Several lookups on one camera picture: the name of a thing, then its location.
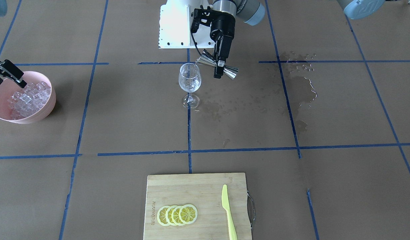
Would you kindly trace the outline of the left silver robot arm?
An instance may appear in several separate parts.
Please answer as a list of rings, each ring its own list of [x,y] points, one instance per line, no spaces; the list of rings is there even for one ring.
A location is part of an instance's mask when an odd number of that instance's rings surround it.
[[[359,20],[379,10],[383,0],[338,0],[337,4],[350,20]],[[211,6],[210,38],[214,41],[214,78],[220,79],[234,39],[236,18],[255,26],[265,15],[265,6],[258,0],[214,0]]]

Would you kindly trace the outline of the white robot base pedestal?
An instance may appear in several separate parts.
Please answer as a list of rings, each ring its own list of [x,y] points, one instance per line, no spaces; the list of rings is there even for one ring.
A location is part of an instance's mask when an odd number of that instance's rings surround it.
[[[209,26],[200,25],[194,40],[190,35],[190,27],[193,21],[191,14],[194,9],[203,6],[205,9],[208,0],[167,0],[160,7],[158,47],[160,49],[190,49],[190,48],[213,48],[215,43],[210,38]]]

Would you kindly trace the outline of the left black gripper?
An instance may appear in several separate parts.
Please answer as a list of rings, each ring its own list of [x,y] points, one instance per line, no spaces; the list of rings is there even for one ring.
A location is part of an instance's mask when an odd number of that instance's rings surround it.
[[[235,37],[235,17],[226,12],[212,10],[210,13],[211,30],[210,38],[214,41],[213,58],[218,61],[220,67],[214,68],[214,78],[223,76],[222,67],[227,61],[232,41]]]

